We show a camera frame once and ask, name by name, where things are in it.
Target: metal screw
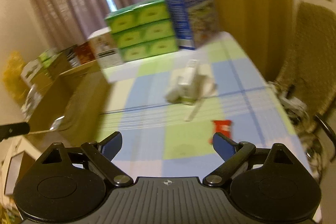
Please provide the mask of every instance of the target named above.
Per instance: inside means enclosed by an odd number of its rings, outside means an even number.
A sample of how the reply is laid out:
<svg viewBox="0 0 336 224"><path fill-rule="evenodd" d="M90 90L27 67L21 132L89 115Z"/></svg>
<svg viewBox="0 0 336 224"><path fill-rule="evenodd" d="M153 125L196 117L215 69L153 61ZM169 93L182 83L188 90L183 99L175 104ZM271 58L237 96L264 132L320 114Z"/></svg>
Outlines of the metal screw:
<svg viewBox="0 0 336 224"><path fill-rule="evenodd" d="M207 176L205 180L210 184L217 184L222 181L222 178L218 175Z"/></svg>
<svg viewBox="0 0 336 224"><path fill-rule="evenodd" d="M118 184L118 185L123 185L126 184L130 181L130 177L126 176L126 175L118 175L114 177L114 181Z"/></svg>
<svg viewBox="0 0 336 224"><path fill-rule="evenodd" d="M97 148L98 147L98 143L96 141L93 141L93 142L89 142L89 144L92 144L93 147Z"/></svg>

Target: red snack bag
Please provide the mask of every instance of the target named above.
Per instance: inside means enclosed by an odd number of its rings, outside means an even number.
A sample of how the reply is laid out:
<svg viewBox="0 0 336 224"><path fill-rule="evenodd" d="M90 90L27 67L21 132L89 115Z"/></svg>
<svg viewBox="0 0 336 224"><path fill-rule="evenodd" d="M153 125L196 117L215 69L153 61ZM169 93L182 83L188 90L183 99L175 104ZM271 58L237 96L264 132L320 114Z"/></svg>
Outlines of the red snack bag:
<svg viewBox="0 0 336 224"><path fill-rule="evenodd" d="M231 124L232 124L231 120L221 120L221 121L213 120L212 122L215 125L214 134L216 132L220 132L224 136L231 138Z"/></svg>

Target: white packaging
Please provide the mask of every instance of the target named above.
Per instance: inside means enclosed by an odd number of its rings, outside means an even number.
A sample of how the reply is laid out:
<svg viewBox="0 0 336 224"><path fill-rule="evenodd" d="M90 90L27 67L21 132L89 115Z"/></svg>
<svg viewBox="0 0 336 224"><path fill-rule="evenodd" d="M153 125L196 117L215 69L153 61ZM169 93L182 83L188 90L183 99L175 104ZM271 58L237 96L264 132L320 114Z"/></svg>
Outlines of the white packaging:
<svg viewBox="0 0 336 224"><path fill-rule="evenodd" d="M110 31L111 29L106 27L94 32L87 39L102 69L118 66L123 63Z"/></svg>
<svg viewBox="0 0 336 224"><path fill-rule="evenodd" d="M199 95L198 60L189 60L178 81L182 103L193 105Z"/></svg>

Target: wicker chair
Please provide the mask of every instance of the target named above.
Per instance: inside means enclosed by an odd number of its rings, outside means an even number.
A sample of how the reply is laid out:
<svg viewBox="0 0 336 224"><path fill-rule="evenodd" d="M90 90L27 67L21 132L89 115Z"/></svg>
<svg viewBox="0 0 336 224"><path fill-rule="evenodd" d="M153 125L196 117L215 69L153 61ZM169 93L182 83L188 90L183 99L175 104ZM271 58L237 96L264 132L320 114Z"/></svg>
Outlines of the wicker chair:
<svg viewBox="0 0 336 224"><path fill-rule="evenodd" d="M295 36L276 79L283 90L295 86L293 96L307 105L307 119L296 126L311 165L322 145L314 135L317 123L336 145L336 136L323 121L336 96L336 14L325 7L301 2Z"/></svg>

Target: table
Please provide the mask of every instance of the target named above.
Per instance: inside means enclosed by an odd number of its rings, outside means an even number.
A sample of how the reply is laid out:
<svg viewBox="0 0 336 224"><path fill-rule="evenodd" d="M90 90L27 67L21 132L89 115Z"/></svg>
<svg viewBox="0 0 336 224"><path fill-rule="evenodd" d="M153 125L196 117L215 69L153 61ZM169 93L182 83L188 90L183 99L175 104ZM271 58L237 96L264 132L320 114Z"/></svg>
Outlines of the table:
<svg viewBox="0 0 336 224"><path fill-rule="evenodd" d="M201 74L213 77L217 90L206 98L191 122L190 106L164 99L187 61L198 59ZM130 175L149 177L198 176L201 180L223 160L208 139L212 120L233 121L232 139L270 148L284 143L309 169L308 162L285 112L251 60L228 33L196 51L132 61L105 70L112 92L100 115L96 140L114 131L123 146L113 163Z"/></svg>

